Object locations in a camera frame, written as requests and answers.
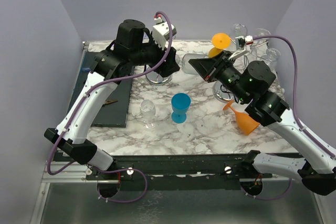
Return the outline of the clear ribbed wine glass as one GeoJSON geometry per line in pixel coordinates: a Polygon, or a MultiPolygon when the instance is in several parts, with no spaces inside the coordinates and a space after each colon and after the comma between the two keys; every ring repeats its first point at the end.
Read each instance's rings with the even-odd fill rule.
{"type": "Polygon", "coordinates": [[[281,53],[276,48],[268,48],[265,53],[261,56],[261,59],[268,65],[271,71],[275,71],[278,59],[281,53]]]}

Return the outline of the tall clear flute glass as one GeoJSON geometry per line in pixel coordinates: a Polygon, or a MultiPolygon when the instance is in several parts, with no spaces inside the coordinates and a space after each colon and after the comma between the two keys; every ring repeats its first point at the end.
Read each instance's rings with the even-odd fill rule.
{"type": "Polygon", "coordinates": [[[239,36],[244,36],[246,37],[248,33],[248,29],[245,25],[243,24],[234,24],[231,28],[231,32],[230,32],[230,38],[232,41],[235,41],[236,37],[239,36]]]}

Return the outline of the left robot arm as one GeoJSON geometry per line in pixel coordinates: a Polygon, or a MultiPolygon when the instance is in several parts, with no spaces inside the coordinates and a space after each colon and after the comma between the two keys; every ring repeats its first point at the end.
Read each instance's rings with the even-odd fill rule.
{"type": "Polygon", "coordinates": [[[97,168],[104,179],[116,175],[113,157],[90,142],[87,134],[106,99],[122,81],[136,78],[132,74],[136,66],[146,66],[143,75],[154,71],[163,78],[180,69],[172,47],[175,27],[163,12],[155,14],[154,22],[152,30],[135,19],[119,25],[115,40],[96,53],[86,82],[65,118],[44,133],[54,145],[53,152],[61,149],[75,162],[97,168]]]}

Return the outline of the short ribbed clear glass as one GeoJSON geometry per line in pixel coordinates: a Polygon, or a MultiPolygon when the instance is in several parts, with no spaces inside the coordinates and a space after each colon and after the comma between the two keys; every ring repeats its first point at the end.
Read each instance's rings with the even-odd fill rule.
{"type": "Polygon", "coordinates": [[[208,56],[206,54],[185,54],[182,58],[182,70],[185,74],[198,76],[197,71],[189,63],[191,59],[204,59],[208,56]]]}

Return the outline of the yellow plastic goblet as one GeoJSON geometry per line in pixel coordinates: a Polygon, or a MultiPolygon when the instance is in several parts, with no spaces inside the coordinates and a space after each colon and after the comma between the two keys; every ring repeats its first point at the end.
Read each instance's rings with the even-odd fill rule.
{"type": "Polygon", "coordinates": [[[213,58],[227,49],[232,43],[231,38],[225,33],[217,33],[212,37],[213,48],[208,52],[208,57],[213,58]]]}

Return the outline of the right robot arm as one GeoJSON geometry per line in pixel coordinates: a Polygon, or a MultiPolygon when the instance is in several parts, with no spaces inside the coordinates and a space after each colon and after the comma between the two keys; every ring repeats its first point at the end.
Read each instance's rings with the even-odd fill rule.
{"type": "Polygon", "coordinates": [[[296,120],[289,105],[269,91],[276,76],[268,65],[252,61],[240,73],[224,52],[214,58],[191,59],[189,63],[206,82],[219,81],[247,105],[245,111],[253,120],[280,135],[302,156],[287,158],[250,151],[240,165],[246,177],[275,174],[300,181],[318,195],[335,191],[334,149],[296,120]]]}

